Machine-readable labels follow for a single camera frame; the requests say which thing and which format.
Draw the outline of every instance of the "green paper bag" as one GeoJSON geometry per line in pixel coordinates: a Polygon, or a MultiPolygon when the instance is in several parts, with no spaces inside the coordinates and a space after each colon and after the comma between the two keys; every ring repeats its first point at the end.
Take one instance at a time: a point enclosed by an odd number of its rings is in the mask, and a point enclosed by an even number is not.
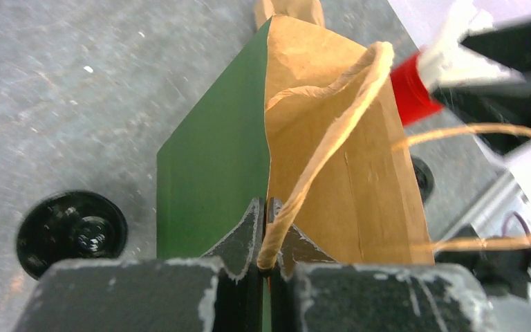
{"type": "MultiPolygon", "coordinates": [[[[320,26],[267,21],[158,152],[158,257],[202,255],[254,197],[284,202],[329,124],[353,103],[367,68],[329,96],[304,93],[304,86],[329,86],[365,52],[320,26]]],[[[432,252],[409,248],[429,236],[409,152],[391,151],[402,139],[387,82],[295,219],[338,261],[434,263],[432,252]]]]}

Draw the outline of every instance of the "gray tabletop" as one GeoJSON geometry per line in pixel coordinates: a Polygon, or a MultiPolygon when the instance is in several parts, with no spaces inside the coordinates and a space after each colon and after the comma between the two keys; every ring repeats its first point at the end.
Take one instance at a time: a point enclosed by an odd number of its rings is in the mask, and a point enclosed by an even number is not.
{"type": "MultiPolygon", "coordinates": [[[[124,257],[155,257],[156,152],[254,34],[252,0],[0,0],[0,331],[35,281],[15,252],[45,196],[93,190],[129,223],[124,257]]],[[[323,0],[328,28],[416,47],[386,0],[323,0]]],[[[450,113],[410,131],[448,127],[450,113]]],[[[495,177],[471,137],[414,147],[433,169],[426,206],[444,234],[495,177]]]]}

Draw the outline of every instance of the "bag handle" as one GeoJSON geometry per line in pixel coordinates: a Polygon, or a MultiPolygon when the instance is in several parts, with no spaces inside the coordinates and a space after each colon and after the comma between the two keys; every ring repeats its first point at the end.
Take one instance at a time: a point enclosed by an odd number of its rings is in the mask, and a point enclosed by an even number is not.
{"type": "Polygon", "coordinates": [[[265,237],[257,257],[257,266],[261,270],[270,270],[276,264],[276,255],[282,247],[286,233],[304,204],[310,186],[330,157],[345,143],[369,105],[378,96],[389,76],[393,57],[394,52],[390,43],[374,43],[354,65],[326,88],[301,86],[286,89],[268,101],[266,109],[273,107],[289,95],[324,96],[335,93],[343,89],[363,68],[369,67],[369,72],[355,96],[355,101],[326,130],[313,156],[310,157],[304,171],[300,174],[288,200],[280,209],[274,222],[266,225],[265,237]]]}
{"type": "MultiPolygon", "coordinates": [[[[290,229],[300,208],[304,204],[306,195],[314,179],[330,159],[330,157],[343,145],[349,134],[353,131],[371,102],[378,95],[380,89],[389,76],[392,65],[393,49],[390,43],[378,42],[373,45],[339,78],[326,88],[316,86],[301,86],[286,89],[276,94],[267,103],[266,109],[273,107],[281,99],[289,95],[309,95],[324,97],[330,93],[341,91],[363,68],[370,67],[361,88],[357,92],[355,101],[343,114],[329,126],[313,156],[308,161],[304,171],[292,190],[290,197],[284,203],[273,223],[265,227],[265,237],[257,257],[257,266],[260,270],[270,270],[276,264],[276,256],[280,251],[286,233],[290,229]]],[[[437,129],[397,142],[392,150],[405,149],[409,146],[437,140],[450,136],[468,133],[506,133],[531,137],[531,128],[514,126],[511,124],[471,124],[466,127],[437,129]]],[[[500,250],[508,248],[531,247],[531,234],[513,239],[453,239],[436,243],[412,246],[413,250],[500,250]]]]}

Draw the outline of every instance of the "black round object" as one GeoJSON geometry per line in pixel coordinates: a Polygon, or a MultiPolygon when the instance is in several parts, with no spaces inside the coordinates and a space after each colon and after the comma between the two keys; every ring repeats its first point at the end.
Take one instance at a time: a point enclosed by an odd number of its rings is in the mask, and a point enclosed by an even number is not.
{"type": "Polygon", "coordinates": [[[425,203],[434,189],[434,176],[429,166],[422,159],[413,156],[412,165],[414,166],[414,174],[416,175],[422,202],[425,203]]]}
{"type": "Polygon", "coordinates": [[[64,192],[34,207],[17,235],[17,258],[33,278],[68,258],[116,258],[127,222],[110,200],[87,191],[64,192]]]}

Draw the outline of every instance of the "red cup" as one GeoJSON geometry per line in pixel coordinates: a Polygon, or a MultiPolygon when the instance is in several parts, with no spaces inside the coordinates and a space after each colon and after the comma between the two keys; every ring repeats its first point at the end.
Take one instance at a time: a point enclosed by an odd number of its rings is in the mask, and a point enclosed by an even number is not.
{"type": "Polygon", "coordinates": [[[409,57],[390,73],[395,103],[404,127],[431,116],[443,108],[432,100],[418,76],[419,53],[409,57]]]}

